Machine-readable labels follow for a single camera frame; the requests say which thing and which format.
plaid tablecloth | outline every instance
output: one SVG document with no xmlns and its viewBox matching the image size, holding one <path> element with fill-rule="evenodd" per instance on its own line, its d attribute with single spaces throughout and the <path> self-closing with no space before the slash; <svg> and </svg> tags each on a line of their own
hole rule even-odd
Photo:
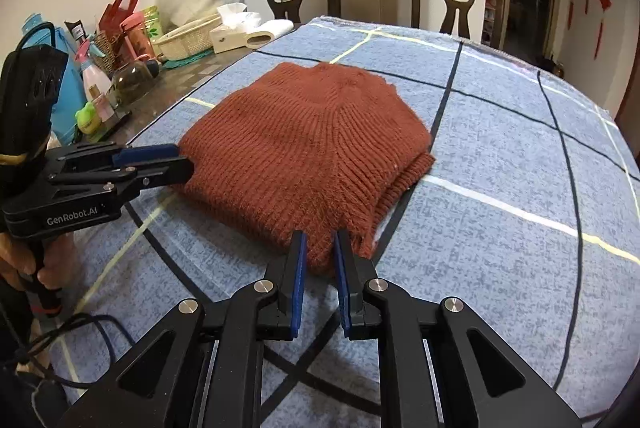
<svg viewBox="0 0 640 428">
<path fill-rule="evenodd" d="M 431 130 L 437 161 L 381 225 L 378 274 L 423 299 L 459 296 L 578 416 L 607 409 L 640 347 L 640 173 L 611 116 L 551 74 L 466 40 L 317 18 L 217 74 L 134 144 L 177 142 L 284 61 L 376 72 Z M 158 250 L 213 300 L 260 278 L 273 255 L 167 188 L 76 241 L 82 267 L 67 310 L 114 315 L 135 338 L 190 295 Z M 376 342 L 345 340 L 336 307 L 334 287 L 309 276 L 300 336 L 268 343 L 284 359 L 264 363 L 262 426 L 380 424 Z M 122 354 L 126 342 L 109 332 Z M 56 343 L 52 360 L 80 381 L 108 367 L 91 328 Z"/>
</svg>

folded sweater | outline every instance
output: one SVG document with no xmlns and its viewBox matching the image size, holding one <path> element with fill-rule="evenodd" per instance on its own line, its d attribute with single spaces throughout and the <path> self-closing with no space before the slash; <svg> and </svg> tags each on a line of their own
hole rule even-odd
<svg viewBox="0 0 640 428">
<path fill-rule="evenodd" d="M 332 266 L 348 228 L 370 258 L 400 195 L 433 164 L 431 136 L 382 77 L 363 69 L 282 63 L 233 92 L 180 141 L 194 163 L 184 185 L 223 224 L 286 250 L 308 236 L 308 267 Z"/>
</svg>

toilet paper roll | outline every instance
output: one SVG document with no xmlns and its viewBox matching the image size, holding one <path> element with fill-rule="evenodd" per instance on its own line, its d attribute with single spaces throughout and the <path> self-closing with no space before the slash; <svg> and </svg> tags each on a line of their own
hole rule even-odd
<svg viewBox="0 0 640 428">
<path fill-rule="evenodd" d="M 269 20 L 253 32 L 247 33 L 246 46 L 249 49 L 258 49 L 291 31 L 293 31 L 291 20 Z"/>
</svg>

blue gripper pad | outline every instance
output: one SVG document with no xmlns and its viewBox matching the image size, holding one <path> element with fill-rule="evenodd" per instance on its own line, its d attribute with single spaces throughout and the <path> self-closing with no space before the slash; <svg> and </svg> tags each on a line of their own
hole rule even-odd
<svg viewBox="0 0 640 428">
<path fill-rule="evenodd" d="M 293 284 L 292 310 L 291 310 L 291 333 L 294 338 L 298 337 L 300 321 L 302 320 L 302 299 L 305 296 L 305 273 L 306 273 L 306 234 L 300 236 L 300 249 L 296 262 L 296 279 Z"/>
<path fill-rule="evenodd" d="M 155 159 L 169 159 L 171 157 L 178 157 L 179 155 L 180 149 L 175 144 L 155 144 L 151 146 L 123 148 L 116 155 L 113 155 L 111 160 L 113 161 L 113 166 L 119 168 L 145 161 L 153 161 Z"/>
<path fill-rule="evenodd" d="M 340 248 L 340 240 L 338 239 L 337 233 L 334 234 L 334 263 L 336 287 L 338 289 L 338 302 L 340 303 L 340 322 L 342 323 L 344 337 L 348 338 L 351 331 L 351 317 L 349 316 L 351 307 L 349 304 L 347 277 L 344 270 L 344 255 Z"/>
</svg>

blue plastic bottle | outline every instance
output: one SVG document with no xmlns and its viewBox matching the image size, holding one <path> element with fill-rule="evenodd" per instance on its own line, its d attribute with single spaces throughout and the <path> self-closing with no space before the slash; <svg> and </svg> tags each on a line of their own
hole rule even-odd
<svg viewBox="0 0 640 428">
<path fill-rule="evenodd" d="M 41 15 L 32 14 L 22 26 L 22 34 L 27 34 L 29 30 L 39 23 L 42 23 Z M 25 47 L 43 43 L 50 44 L 49 31 L 47 30 L 34 34 L 29 38 Z M 56 49 L 67 53 L 69 61 L 66 64 L 65 74 L 62 78 L 58 102 L 53 106 L 51 113 L 51 127 L 56 136 L 58 136 L 60 143 L 70 144 L 76 129 L 76 112 L 84 107 L 86 98 L 84 96 L 84 88 L 82 88 L 82 76 L 73 61 L 76 51 L 68 42 L 64 31 L 60 27 L 56 27 Z"/>
</svg>

